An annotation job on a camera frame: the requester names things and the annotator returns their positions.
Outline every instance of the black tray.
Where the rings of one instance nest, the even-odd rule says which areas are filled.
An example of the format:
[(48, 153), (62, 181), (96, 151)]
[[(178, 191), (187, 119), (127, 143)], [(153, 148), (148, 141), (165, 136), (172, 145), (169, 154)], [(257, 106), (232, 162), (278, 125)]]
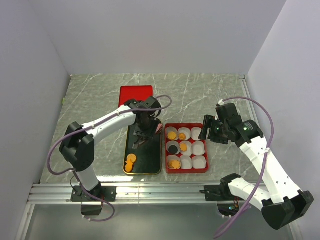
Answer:
[[(126, 145), (125, 145), (125, 154), (123, 160), (123, 171), (127, 175), (155, 175), (161, 171), (161, 132), (155, 135), (151, 140), (148, 140), (146, 143), (138, 147), (138, 149), (133, 149), (133, 145), (137, 140), (137, 137), (134, 136), (135, 127), (129, 126)], [(125, 171), (125, 165), (127, 156), (129, 154), (136, 155), (136, 162), (133, 165), (132, 172)]]

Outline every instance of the gray floor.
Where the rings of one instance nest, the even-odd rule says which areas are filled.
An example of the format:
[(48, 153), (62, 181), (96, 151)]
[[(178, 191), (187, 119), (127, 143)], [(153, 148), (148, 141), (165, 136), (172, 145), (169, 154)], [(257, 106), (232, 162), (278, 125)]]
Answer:
[[(226, 220), (217, 205), (116, 205), (107, 222), (81, 218), (79, 205), (36, 205), (27, 240), (211, 240)], [(273, 230), (249, 209), (219, 240), (292, 240), (288, 226)]]
[[(154, 96), (168, 94), (173, 103), (159, 117), (163, 123), (202, 123), (204, 115), (215, 115), (220, 99), (244, 96), (242, 82), (232, 74), (97, 74), (73, 75), (65, 103), (53, 137), (62, 137), (67, 126), (91, 122), (118, 108), (120, 87), (125, 85), (152, 85)], [(167, 101), (160, 100), (162, 105)], [(235, 101), (243, 120), (250, 119), (247, 103)], [(167, 174), (165, 152), (162, 151), (162, 171), (158, 175), (127, 176), (123, 172), (123, 158), (127, 128), (104, 139), (95, 149), (93, 168), (102, 182), (218, 182), (232, 173), (247, 181), (256, 181), (258, 173), (247, 157), (234, 145), (221, 145), (207, 141), (209, 170), (201, 174)], [(62, 171), (69, 166), (56, 149), (51, 166)], [(51, 175), (44, 169), (41, 183), (66, 183), (70, 173)]]

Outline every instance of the marble tabletop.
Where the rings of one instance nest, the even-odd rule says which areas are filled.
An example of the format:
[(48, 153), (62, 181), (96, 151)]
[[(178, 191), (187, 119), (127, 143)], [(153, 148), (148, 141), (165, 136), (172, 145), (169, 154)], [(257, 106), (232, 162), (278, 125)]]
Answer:
[[(152, 85), (154, 96), (169, 95), (173, 103), (159, 116), (166, 123), (202, 123), (204, 115), (215, 115), (220, 99), (244, 96), (242, 81), (235, 74), (77, 74), (70, 85), (59, 116), (52, 142), (61, 138), (72, 122), (84, 124), (96, 120), (118, 108), (121, 86)], [(233, 101), (242, 119), (250, 119), (244, 100)], [(160, 99), (164, 106), (168, 100)], [(105, 138), (95, 148), (93, 168), (101, 182), (219, 182), (221, 178), (237, 173), (254, 182), (258, 173), (247, 157), (236, 147), (206, 141), (209, 170), (198, 174), (167, 174), (165, 150), (162, 149), (162, 171), (157, 175), (128, 176), (123, 172), (123, 157), (127, 128)], [(60, 172), (70, 165), (59, 150), (51, 158), (52, 168)], [(41, 183), (66, 183), (72, 173), (51, 175), (44, 169)]]

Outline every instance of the black wire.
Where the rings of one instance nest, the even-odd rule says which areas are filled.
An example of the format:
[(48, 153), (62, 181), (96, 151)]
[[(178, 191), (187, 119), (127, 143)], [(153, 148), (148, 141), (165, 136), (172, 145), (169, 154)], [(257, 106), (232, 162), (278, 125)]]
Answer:
[(72, 184), (71, 184), (71, 181), (72, 181), (72, 179), (74, 179), (74, 177), (75, 177), (75, 176), (73, 176), (73, 177), (70, 179), (70, 186), (72, 187), (73, 191), (75, 191), (75, 193), (77, 193), (78, 191), (77, 191), (77, 190), (75, 189), (75, 187), (72, 186)]

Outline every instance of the wall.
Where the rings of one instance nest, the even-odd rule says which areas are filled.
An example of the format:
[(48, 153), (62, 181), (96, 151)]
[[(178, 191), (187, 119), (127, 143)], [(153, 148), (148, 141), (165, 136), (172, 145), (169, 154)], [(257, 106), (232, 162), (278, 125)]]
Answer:
[(0, 6), (0, 232), (11, 240), (45, 165), (69, 75), (29, 2)]
[(71, 74), (247, 74), (286, 0), (29, 0)]
[[(315, 202), (299, 220), (305, 240), (319, 239), (320, 1), (288, 0), (249, 73), (251, 96), (271, 113), (272, 149)], [(260, 124), (269, 131), (259, 111)]]

